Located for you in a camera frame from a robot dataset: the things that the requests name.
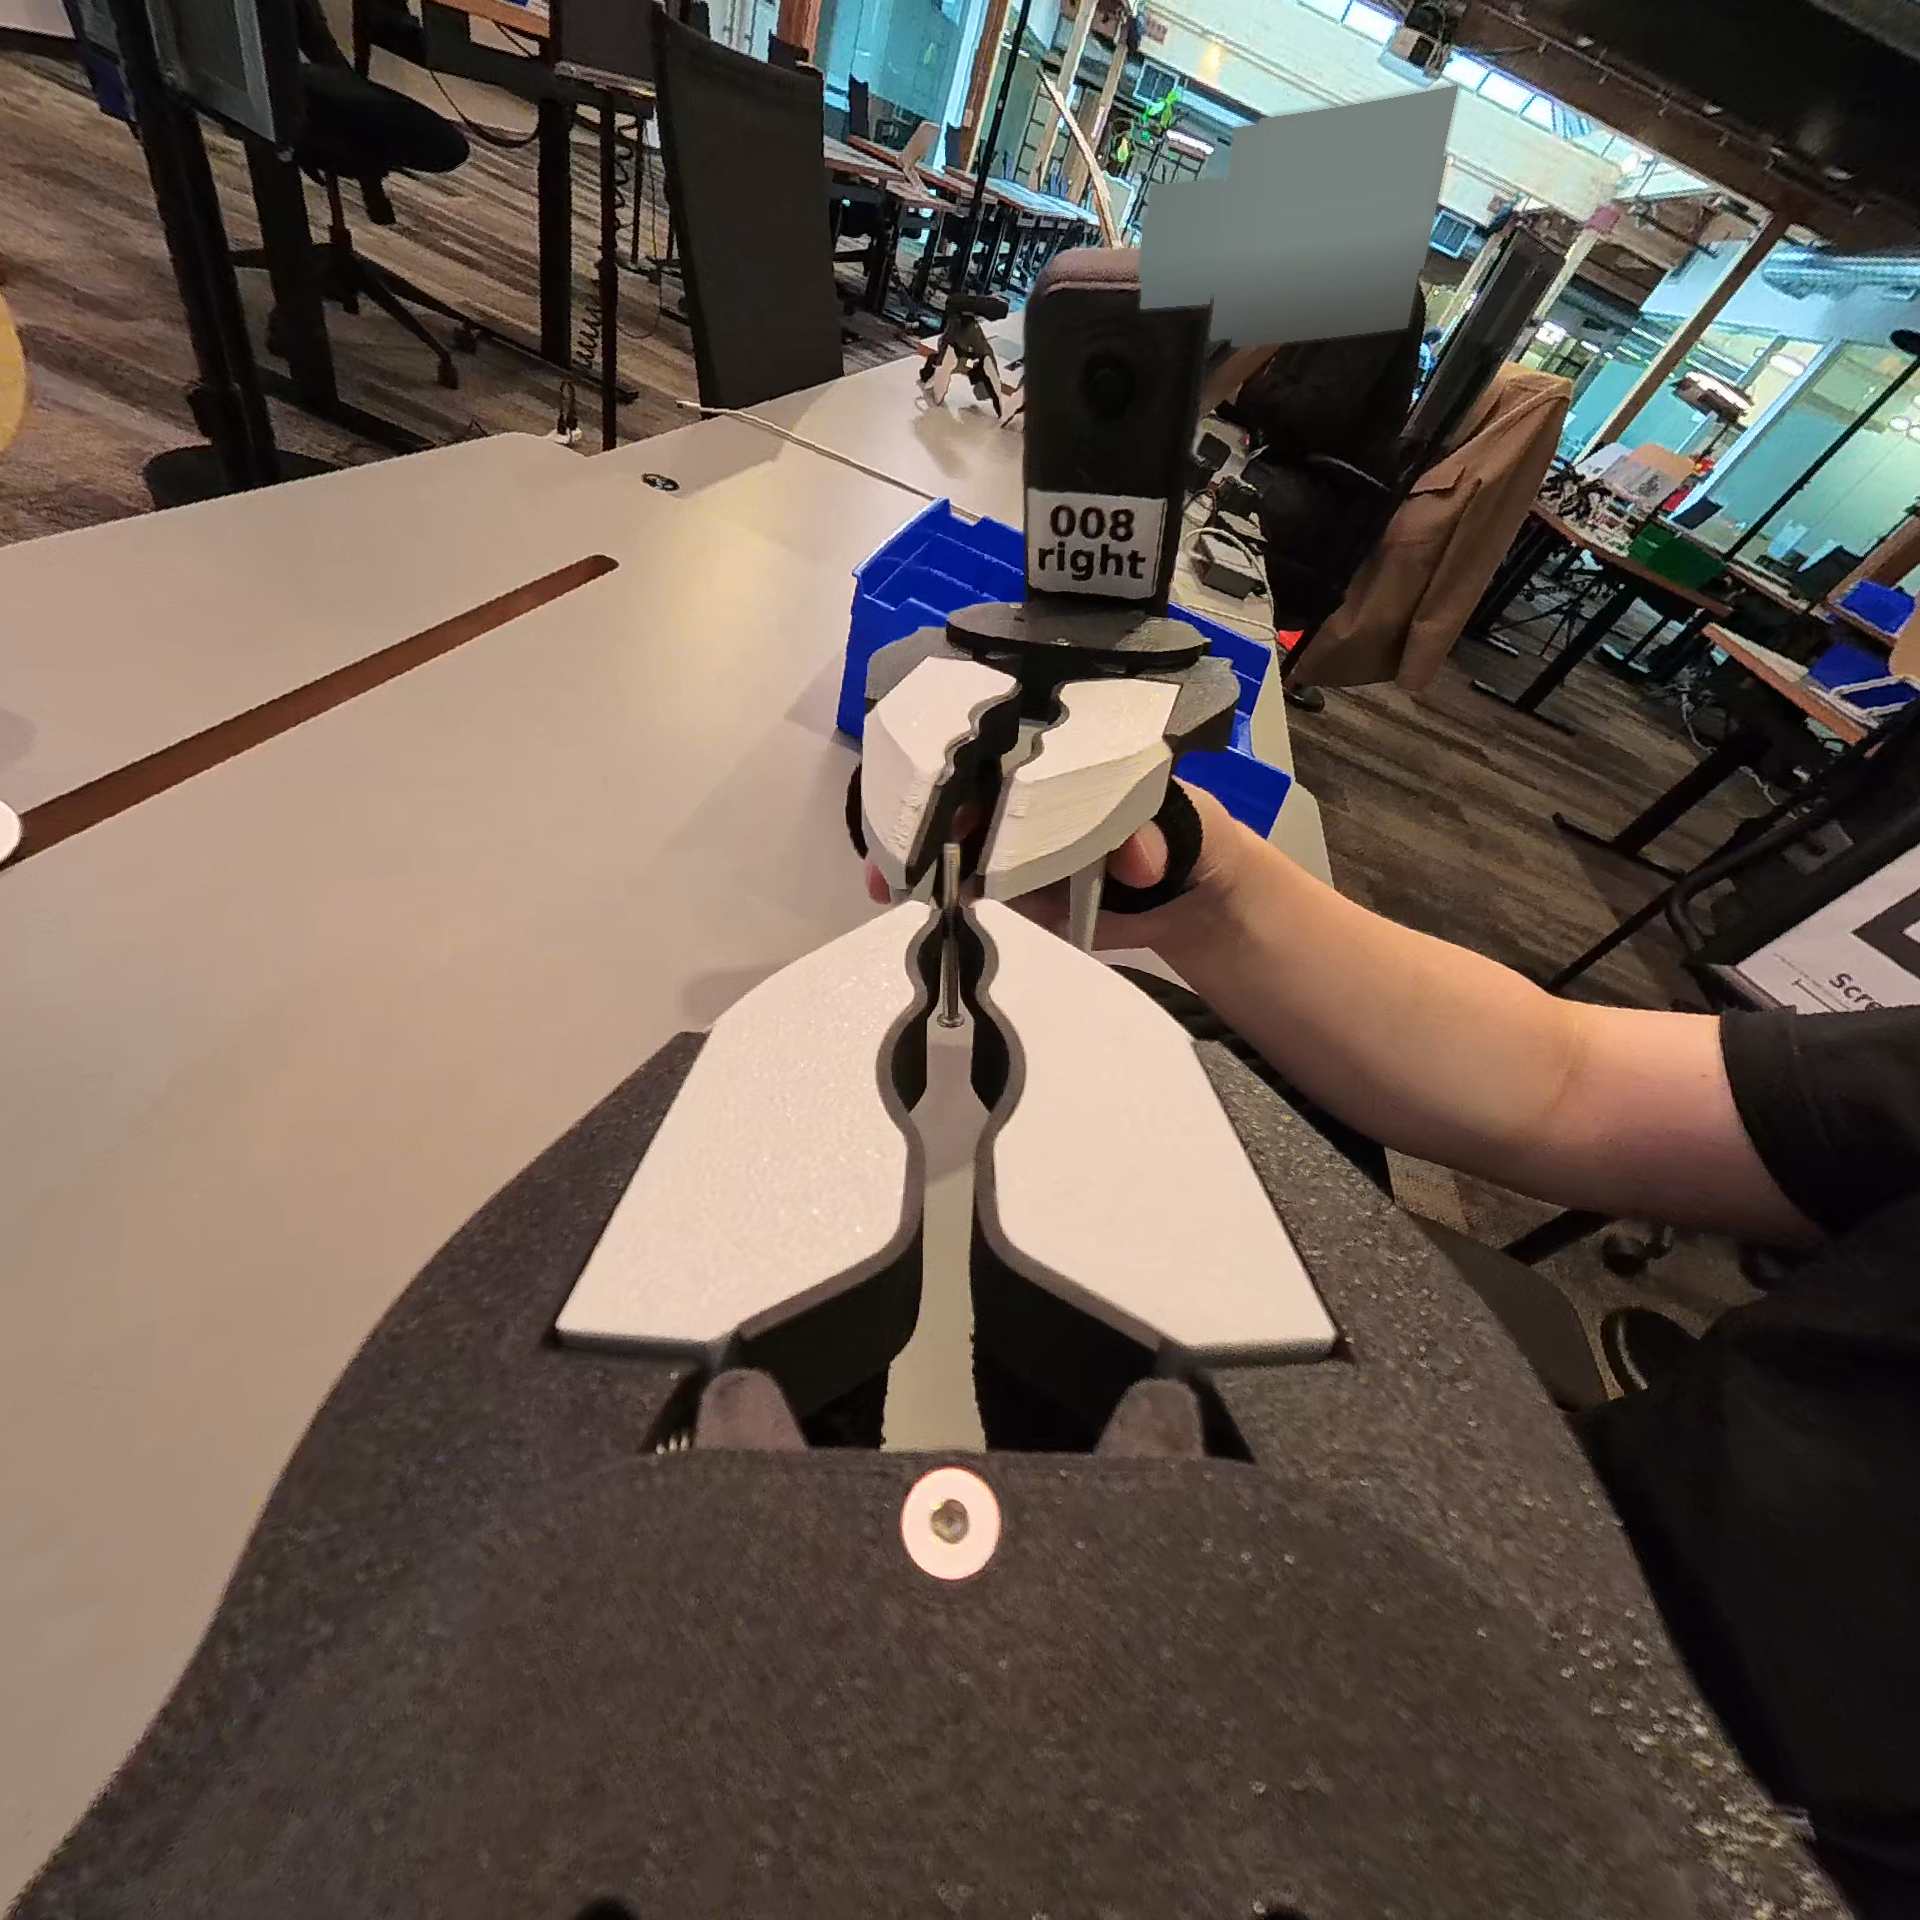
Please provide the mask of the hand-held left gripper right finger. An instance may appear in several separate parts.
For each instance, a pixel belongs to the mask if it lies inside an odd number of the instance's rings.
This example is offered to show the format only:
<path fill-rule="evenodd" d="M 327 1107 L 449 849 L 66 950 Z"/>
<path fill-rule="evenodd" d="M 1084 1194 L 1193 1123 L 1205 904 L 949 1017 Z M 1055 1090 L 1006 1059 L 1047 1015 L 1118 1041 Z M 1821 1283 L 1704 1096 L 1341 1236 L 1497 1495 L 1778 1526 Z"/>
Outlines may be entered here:
<path fill-rule="evenodd" d="M 984 1243 L 1170 1362 L 1316 1362 L 1334 1322 L 1187 1031 L 984 898 L 972 986 Z"/>

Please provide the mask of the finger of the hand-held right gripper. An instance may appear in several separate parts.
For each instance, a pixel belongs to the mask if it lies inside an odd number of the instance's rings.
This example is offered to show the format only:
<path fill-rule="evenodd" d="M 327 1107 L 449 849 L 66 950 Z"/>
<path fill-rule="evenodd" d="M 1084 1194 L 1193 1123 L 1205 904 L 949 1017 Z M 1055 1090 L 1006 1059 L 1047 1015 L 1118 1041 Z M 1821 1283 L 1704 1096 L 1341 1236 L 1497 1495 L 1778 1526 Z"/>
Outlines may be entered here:
<path fill-rule="evenodd" d="M 1022 738 L 1022 683 L 981 660 L 921 660 L 867 714 L 862 837 L 867 865 L 901 900 L 949 846 L 960 877 L 985 877 Z"/>
<path fill-rule="evenodd" d="M 1068 683 L 1059 714 L 1000 783 L 981 894 L 1013 900 L 1100 865 L 1166 796 L 1173 683 Z"/>

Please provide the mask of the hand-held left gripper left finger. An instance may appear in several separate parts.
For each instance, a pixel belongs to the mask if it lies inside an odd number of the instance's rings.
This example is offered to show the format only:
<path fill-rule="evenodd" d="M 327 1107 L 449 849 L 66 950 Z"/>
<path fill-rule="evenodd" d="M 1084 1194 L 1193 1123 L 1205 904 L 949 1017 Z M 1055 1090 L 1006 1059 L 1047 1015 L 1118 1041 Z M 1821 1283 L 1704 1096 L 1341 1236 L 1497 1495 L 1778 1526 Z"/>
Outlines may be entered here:
<path fill-rule="evenodd" d="M 572 1347 L 889 1362 L 921 1314 L 926 900 L 727 1009 L 559 1316 Z"/>

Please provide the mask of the blue plastic bin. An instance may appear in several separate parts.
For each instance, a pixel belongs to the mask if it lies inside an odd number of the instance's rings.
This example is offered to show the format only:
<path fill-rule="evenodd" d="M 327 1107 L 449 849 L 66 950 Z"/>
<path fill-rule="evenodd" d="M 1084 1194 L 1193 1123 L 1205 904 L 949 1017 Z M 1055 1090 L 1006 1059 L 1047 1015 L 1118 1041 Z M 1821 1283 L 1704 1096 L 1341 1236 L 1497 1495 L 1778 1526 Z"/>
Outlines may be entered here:
<path fill-rule="evenodd" d="M 1025 588 L 1025 537 L 995 518 L 956 516 L 949 500 L 908 518 L 883 547 L 854 566 L 849 644 L 834 698 L 834 731 L 856 738 L 867 709 L 874 654 L 978 603 L 1015 601 Z M 1170 617 L 1191 625 L 1239 683 L 1232 738 L 1220 752 L 1187 752 L 1174 776 L 1212 790 L 1245 827 L 1270 837 L 1292 796 L 1292 773 L 1263 756 L 1252 742 L 1257 698 L 1265 689 L 1272 649 L 1265 642 L 1220 625 L 1182 603 Z"/>

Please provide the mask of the person's right forearm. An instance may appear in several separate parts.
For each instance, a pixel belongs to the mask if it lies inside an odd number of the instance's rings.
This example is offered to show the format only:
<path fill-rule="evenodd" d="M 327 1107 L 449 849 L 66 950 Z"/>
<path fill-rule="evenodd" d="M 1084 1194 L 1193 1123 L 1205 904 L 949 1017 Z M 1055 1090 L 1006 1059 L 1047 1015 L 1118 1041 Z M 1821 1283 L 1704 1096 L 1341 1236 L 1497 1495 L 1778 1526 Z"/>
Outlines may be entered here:
<path fill-rule="evenodd" d="M 1330 1111 L 1545 1204 L 1784 1243 L 1818 1236 L 1752 1146 L 1716 1017 L 1554 999 L 1282 854 L 1260 867 L 1248 924 L 1272 944 L 1270 1057 Z"/>

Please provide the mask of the grey desk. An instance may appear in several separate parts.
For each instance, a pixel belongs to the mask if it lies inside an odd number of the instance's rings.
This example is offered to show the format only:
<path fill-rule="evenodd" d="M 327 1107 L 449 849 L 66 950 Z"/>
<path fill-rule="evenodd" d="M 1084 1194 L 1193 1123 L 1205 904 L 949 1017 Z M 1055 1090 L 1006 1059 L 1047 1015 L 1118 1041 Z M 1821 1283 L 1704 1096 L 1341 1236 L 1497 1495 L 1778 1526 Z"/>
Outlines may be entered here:
<path fill-rule="evenodd" d="M 682 1028 L 867 913 L 850 573 L 1022 440 L 906 365 L 3 551 L 3 1899 L 334 1379 Z"/>

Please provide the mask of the person's right hand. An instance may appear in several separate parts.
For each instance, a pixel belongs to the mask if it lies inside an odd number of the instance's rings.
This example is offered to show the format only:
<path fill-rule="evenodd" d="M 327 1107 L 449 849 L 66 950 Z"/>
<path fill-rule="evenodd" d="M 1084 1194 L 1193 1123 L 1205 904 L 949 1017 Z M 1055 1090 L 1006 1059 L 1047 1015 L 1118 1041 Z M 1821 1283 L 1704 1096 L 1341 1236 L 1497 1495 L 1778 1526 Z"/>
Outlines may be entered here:
<path fill-rule="evenodd" d="M 1170 780 L 1159 806 L 1124 843 L 1089 867 L 1097 910 L 1080 877 L 1048 882 L 1013 900 L 1030 924 L 1068 944 L 1118 954 L 1152 953 L 1177 975 L 1193 975 L 1234 939 L 1242 909 L 1257 898 L 1270 871 L 1294 877 L 1282 849 L 1234 821 L 1199 784 Z"/>

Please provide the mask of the idle gripper device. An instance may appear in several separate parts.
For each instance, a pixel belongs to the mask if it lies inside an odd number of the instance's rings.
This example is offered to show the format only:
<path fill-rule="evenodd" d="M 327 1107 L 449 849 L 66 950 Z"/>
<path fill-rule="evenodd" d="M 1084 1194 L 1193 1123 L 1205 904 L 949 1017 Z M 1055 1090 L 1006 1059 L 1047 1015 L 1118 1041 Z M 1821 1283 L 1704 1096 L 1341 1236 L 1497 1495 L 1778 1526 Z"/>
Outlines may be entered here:
<path fill-rule="evenodd" d="M 1002 295 L 949 295 L 945 316 L 933 347 L 921 362 L 921 395 L 931 408 L 941 408 L 956 383 L 985 405 L 995 424 L 1017 417 L 1022 389 L 1006 383 L 1006 375 L 991 341 L 985 323 L 1006 319 Z"/>

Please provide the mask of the brown jacket on chair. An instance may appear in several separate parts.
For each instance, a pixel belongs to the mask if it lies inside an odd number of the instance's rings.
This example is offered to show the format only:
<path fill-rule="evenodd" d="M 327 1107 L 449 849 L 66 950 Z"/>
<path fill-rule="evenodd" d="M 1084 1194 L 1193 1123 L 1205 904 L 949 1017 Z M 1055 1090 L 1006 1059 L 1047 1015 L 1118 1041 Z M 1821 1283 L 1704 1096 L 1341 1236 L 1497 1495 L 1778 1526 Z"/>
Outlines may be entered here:
<path fill-rule="evenodd" d="M 1310 644 L 1316 684 L 1420 694 L 1462 642 L 1562 442 L 1570 380 L 1508 365 L 1403 494 Z"/>

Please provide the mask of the dark computer monitor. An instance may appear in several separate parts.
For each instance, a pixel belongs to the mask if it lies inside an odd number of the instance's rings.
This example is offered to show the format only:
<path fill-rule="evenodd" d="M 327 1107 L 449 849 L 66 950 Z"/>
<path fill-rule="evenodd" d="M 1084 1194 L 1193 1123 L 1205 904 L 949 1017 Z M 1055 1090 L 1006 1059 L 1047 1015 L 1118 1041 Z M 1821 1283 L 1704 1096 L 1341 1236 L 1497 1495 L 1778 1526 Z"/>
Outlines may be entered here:
<path fill-rule="evenodd" d="M 1420 398 L 1408 411 L 1400 449 L 1414 463 L 1428 458 L 1463 424 L 1495 371 L 1534 329 L 1534 314 L 1565 262 L 1523 222 L 1505 226 L 1497 244 L 1484 254 L 1488 267 L 1446 333 Z"/>

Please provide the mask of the black mesh chair back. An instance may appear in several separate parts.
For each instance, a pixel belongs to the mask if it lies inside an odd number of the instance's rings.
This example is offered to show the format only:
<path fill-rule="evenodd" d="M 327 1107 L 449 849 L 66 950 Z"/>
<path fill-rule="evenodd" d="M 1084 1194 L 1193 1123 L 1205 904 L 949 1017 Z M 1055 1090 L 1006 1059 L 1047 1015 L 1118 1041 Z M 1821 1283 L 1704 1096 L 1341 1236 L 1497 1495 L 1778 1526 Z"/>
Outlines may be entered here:
<path fill-rule="evenodd" d="M 651 39 L 700 405 L 741 411 L 839 377 L 824 79 L 663 8 Z"/>

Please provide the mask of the person's black shirt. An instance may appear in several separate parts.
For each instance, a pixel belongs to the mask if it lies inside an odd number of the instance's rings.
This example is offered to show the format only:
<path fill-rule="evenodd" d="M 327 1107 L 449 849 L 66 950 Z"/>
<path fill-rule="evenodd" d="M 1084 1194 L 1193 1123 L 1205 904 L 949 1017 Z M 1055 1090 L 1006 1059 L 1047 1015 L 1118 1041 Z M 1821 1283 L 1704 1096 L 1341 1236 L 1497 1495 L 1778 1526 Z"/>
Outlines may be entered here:
<path fill-rule="evenodd" d="M 1915 1009 L 1718 1041 L 1821 1242 L 1589 1414 L 1585 1452 L 1749 1772 L 1860 1918 L 1915 1918 Z"/>

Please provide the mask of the printed sign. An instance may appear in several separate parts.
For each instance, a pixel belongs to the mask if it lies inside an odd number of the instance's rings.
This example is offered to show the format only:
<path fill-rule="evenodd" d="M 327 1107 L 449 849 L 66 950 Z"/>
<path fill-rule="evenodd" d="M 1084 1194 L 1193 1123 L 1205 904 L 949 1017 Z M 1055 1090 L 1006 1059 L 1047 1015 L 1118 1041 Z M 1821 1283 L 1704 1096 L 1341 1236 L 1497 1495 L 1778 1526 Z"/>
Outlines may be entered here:
<path fill-rule="evenodd" d="M 1718 977 L 1764 1009 L 1915 1009 L 1915 880 L 1860 882 Z"/>

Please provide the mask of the black office chair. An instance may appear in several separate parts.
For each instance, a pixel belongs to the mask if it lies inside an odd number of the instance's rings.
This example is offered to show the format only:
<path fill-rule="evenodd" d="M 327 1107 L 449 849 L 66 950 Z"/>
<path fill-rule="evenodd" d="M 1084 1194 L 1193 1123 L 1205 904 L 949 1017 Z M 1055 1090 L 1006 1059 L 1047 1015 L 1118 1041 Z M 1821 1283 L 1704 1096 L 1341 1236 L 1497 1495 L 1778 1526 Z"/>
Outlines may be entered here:
<path fill-rule="evenodd" d="M 373 226 L 397 226 L 390 177 L 449 177 L 467 162 L 467 137 L 430 106 L 362 74 L 337 44 L 321 4 L 295 4 L 295 32 L 302 55 L 295 166 L 327 193 L 327 237 L 311 247 L 321 298 L 344 314 L 357 314 L 362 301 L 378 303 L 430 347 L 435 380 L 457 389 L 452 347 L 416 319 L 416 311 L 455 319 L 455 309 L 356 247 L 342 187 L 357 187 Z"/>

